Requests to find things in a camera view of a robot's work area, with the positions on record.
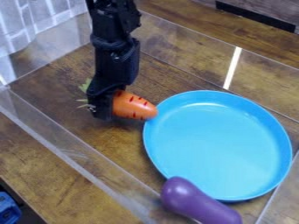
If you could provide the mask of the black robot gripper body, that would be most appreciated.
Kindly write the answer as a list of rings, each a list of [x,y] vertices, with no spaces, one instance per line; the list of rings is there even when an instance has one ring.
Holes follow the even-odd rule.
[[[140,42],[131,32],[141,26],[133,0],[85,0],[95,47],[95,76],[131,85],[139,72]]]

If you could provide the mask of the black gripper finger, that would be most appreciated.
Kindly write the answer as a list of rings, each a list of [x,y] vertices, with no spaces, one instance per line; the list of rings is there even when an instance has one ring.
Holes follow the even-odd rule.
[[[112,119],[112,103],[115,90],[108,90],[104,93],[87,92],[88,111],[95,118],[108,121]]]

